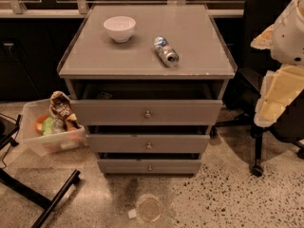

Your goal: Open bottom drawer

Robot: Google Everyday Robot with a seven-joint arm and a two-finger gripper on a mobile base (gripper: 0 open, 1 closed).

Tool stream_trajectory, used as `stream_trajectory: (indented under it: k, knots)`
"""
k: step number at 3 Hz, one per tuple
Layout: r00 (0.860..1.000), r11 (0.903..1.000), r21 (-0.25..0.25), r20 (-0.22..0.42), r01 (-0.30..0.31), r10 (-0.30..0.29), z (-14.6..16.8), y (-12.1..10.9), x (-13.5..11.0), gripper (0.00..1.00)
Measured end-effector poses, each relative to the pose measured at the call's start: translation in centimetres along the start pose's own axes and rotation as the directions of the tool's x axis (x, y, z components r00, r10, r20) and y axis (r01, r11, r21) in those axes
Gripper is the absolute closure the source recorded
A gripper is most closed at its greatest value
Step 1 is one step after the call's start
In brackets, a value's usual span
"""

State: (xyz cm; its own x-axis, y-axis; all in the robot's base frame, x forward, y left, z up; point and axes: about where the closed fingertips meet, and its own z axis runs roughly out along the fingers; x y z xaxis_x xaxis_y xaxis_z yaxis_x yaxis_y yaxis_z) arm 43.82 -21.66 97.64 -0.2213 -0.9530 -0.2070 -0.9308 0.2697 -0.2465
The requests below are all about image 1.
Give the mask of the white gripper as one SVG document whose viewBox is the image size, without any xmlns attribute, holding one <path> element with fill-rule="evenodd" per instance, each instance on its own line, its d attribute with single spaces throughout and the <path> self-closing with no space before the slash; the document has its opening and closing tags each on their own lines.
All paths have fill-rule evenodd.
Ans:
<svg viewBox="0 0 304 228">
<path fill-rule="evenodd" d="M 277 71 L 268 70 L 262 81 L 254 123 L 269 127 L 304 89 L 304 0 L 292 0 L 251 47 L 271 49 L 275 60 L 288 64 Z"/>
</svg>

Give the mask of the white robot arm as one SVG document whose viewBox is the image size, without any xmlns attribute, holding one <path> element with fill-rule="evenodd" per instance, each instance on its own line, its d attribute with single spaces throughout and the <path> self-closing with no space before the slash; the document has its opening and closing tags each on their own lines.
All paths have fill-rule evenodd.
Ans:
<svg viewBox="0 0 304 228">
<path fill-rule="evenodd" d="M 254 123 L 269 127 L 304 89 L 304 0 L 292 0 L 251 47 L 269 49 L 271 57 L 281 63 L 263 77 L 256 103 Z"/>
</svg>

